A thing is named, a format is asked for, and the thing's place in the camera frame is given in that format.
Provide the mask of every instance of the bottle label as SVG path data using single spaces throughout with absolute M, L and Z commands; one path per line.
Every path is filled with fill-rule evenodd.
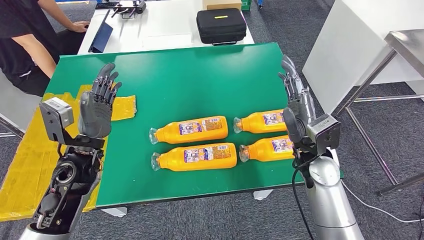
M 275 113 L 266 113 L 263 114 L 263 120 L 266 125 L 274 125 L 284 123 L 283 111 Z
M 202 126 L 196 121 L 183 122 L 179 124 L 179 134 L 186 135 L 202 131 Z
M 184 162 L 195 163 L 231 157 L 230 148 L 227 145 L 191 148 L 184 150 Z
M 274 148 L 274 152 L 276 153 L 289 152 L 293 150 L 292 141 L 286 138 L 272 140 L 271 143 Z
M 211 131 L 216 129 L 222 129 L 223 128 L 223 122 L 220 118 L 213 117 L 213 118 L 207 118 L 202 121 L 187 121 L 179 124 L 179 134 L 180 135 L 186 135 L 186 134 L 193 134 L 193 133 L 199 133 L 202 131 Z

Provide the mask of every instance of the gray carpet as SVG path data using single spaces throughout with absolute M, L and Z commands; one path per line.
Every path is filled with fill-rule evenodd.
M 73 21 L 89 20 L 90 6 L 61 6 Z M 325 22 L 329 7 L 321 0 L 265 0 L 252 3 L 245 18 L 255 42 L 277 42 L 301 70 Z M 371 86 L 364 96 L 411 94 L 405 83 Z M 398 180 L 424 170 L 424 102 L 421 100 L 358 103 L 353 108 Z M 337 149 L 345 183 L 365 202 L 403 220 L 418 218 L 422 184 L 377 197 L 375 191 L 390 185 L 374 156 L 346 112 L 340 118 L 342 134 Z M 0 178 L 6 174 L 18 140 L 0 138 Z M 314 231 L 303 187 L 297 188 L 308 222 Z M 400 223 L 361 205 L 348 194 L 356 219 L 367 240 L 414 240 L 420 225 Z M 1 239 L 18 239 L 30 220 L 0 223 Z M 292 190 L 275 190 L 257 201 L 251 193 L 134 205 L 123 218 L 95 210 L 84 213 L 73 239 L 308 239 Z

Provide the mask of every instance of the black t-shirt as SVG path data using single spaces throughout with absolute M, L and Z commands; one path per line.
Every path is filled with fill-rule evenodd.
M 35 66 L 25 49 L 12 40 L 27 34 L 33 34 L 59 62 L 58 36 L 38 0 L 0 0 L 0 69 L 9 79 L 28 73 Z

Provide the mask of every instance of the bottle cap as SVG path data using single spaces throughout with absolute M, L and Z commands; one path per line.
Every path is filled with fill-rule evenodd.
M 156 132 L 158 130 L 156 128 L 151 127 L 148 131 L 148 139 L 150 139 L 151 144 L 157 144 L 159 142 L 158 138 L 156 137 Z
M 247 162 L 249 160 L 249 147 L 240 145 L 238 147 L 238 155 L 243 163 Z
M 242 125 L 242 120 L 238 117 L 234 118 L 234 121 L 232 122 L 232 127 L 234 128 L 234 132 L 236 134 L 240 133 L 241 131 L 243 131 L 243 125 Z
M 151 168 L 154 171 L 161 169 L 161 165 L 159 164 L 159 156 L 160 154 L 157 152 L 154 152 L 153 155 L 151 156 Z

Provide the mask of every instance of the black carrying case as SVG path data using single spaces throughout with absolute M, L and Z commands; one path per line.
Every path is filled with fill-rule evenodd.
M 196 22 L 204 44 L 235 44 L 246 36 L 247 25 L 237 8 L 199 11 Z

